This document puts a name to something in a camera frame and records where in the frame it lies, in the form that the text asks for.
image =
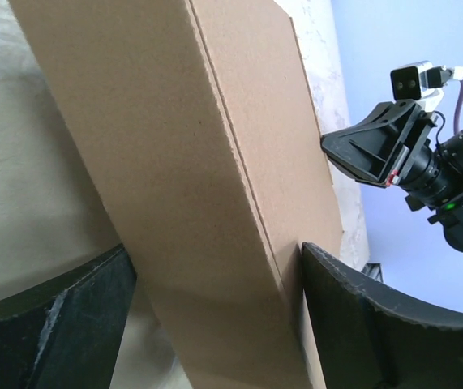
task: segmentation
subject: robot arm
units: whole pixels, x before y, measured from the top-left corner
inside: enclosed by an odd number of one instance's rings
[[[463,130],[458,131],[463,68],[430,62],[391,73],[394,102],[379,103],[359,124],[321,139],[328,159],[357,182],[408,193],[411,211],[428,207],[430,223],[441,223],[447,243],[463,252]],[[435,111],[451,80],[462,82],[455,113],[455,135],[438,141],[445,116]],[[437,129],[436,144],[428,135]]]

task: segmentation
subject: blue wall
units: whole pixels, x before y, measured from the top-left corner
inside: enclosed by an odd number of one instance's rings
[[[332,0],[351,122],[392,99],[389,72],[429,60],[463,66],[463,2],[458,0]],[[446,88],[439,110],[452,134],[458,83]],[[463,128],[463,110],[461,115]],[[363,187],[371,261],[383,264],[386,284],[463,312],[463,254],[451,249],[428,210],[411,213],[405,192]]]

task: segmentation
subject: marble surface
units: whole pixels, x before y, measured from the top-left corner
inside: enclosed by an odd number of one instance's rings
[[[321,130],[345,126],[329,0],[279,3],[294,17]],[[341,257],[360,267],[368,251],[359,190],[333,176],[345,226]],[[35,58],[6,0],[0,0],[0,299],[72,269],[117,241]],[[133,303],[113,387],[190,388],[148,301]]]

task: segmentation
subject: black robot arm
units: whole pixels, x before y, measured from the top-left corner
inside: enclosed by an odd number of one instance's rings
[[[414,99],[378,104],[355,126],[324,135],[321,147],[344,174],[363,184],[399,186],[411,211],[429,207],[447,243],[463,252],[463,130],[431,148],[445,117]]]

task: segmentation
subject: cardboard box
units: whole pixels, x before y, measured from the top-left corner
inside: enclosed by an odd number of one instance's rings
[[[342,231],[286,13],[11,5],[194,389],[310,388],[298,245]]]

